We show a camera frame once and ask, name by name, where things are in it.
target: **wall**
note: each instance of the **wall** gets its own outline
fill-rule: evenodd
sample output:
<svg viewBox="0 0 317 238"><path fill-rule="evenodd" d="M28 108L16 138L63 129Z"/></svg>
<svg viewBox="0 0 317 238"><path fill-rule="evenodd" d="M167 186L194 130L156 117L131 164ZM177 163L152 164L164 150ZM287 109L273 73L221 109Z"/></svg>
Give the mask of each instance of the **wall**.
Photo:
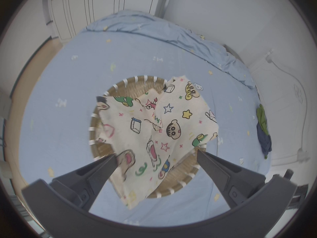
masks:
<svg viewBox="0 0 317 238"><path fill-rule="evenodd" d="M247 66L273 49L273 60L301 77L310 97L308 113L316 110L316 44L288 0L170 0L164 18L203 34L208 40L228 45ZM304 150L311 159L291 167L294 171L291 181L298 185L309 184L310 189L317 176L317 121L313 114L308 121ZM285 172L286 167L271 170L267 181L273 174L283 176ZM279 232L295 212L286 211L267 238Z"/></svg>
<svg viewBox="0 0 317 238"><path fill-rule="evenodd" d="M28 0L13 19L0 44L0 88L5 93L11 93L28 59L49 37L42 0Z"/></svg>

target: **white patterned garment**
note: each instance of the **white patterned garment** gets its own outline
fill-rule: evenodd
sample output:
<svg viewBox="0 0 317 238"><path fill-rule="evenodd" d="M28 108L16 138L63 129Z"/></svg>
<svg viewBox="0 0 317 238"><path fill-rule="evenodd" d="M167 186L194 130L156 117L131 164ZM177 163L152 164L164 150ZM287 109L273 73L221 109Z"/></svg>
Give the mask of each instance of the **white patterned garment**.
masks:
<svg viewBox="0 0 317 238"><path fill-rule="evenodd" d="M161 94L150 89L137 99L97 97L97 106L104 131L96 137L116 152L119 167L110 180L129 209L218 133L215 116L185 76L173 77Z"/></svg>

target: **mattress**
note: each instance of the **mattress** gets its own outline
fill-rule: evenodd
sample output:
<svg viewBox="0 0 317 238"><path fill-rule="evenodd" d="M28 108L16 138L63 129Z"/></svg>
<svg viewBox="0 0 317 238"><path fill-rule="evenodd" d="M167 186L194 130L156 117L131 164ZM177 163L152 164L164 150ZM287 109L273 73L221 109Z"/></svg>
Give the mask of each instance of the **mattress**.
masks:
<svg viewBox="0 0 317 238"><path fill-rule="evenodd" d="M215 111L219 136L207 152L266 174L256 132L259 97L248 69L215 42L149 14L121 11L87 26L54 57L26 106L19 145L23 178L47 183L93 161L88 143L96 96L124 78L186 75ZM90 213L140 226L175 226L229 210L201 168L173 195L128 210L107 181Z"/></svg>

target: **blue blanket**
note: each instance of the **blue blanket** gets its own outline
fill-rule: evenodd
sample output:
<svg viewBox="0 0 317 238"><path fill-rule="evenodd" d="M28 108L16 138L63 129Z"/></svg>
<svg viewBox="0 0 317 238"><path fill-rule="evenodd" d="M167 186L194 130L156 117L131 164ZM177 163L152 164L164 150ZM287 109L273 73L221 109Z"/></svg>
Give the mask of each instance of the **blue blanket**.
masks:
<svg viewBox="0 0 317 238"><path fill-rule="evenodd" d="M148 14L121 11L84 29L50 62L25 109L19 165L28 182L51 182L93 161L89 139L95 97L135 75L165 79L186 75L219 124L207 151L262 174L265 160L256 131L259 98L248 69L215 42ZM145 199L133 210L106 182L90 212L142 226L193 223L229 209L212 180L200 169L175 194Z"/></svg>

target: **cartoon boy face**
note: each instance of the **cartoon boy face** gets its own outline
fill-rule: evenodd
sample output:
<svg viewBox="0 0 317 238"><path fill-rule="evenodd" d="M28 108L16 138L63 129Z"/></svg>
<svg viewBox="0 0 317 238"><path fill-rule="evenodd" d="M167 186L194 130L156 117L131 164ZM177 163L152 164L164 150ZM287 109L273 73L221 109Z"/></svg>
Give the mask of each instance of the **cartoon boy face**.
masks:
<svg viewBox="0 0 317 238"><path fill-rule="evenodd" d="M196 87L190 82L188 81L186 87L185 87L185 91L186 91L186 100L190 100L192 97L199 97L200 94L197 92Z"/></svg>
<svg viewBox="0 0 317 238"><path fill-rule="evenodd" d="M97 108L98 110L107 110L109 109L109 105L107 104L106 97L97 96Z"/></svg>
<svg viewBox="0 0 317 238"><path fill-rule="evenodd" d="M178 139L181 134L180 126L177 123L177 120L174 119L166 128L166 134L171 137L172 139Z"/></svg>

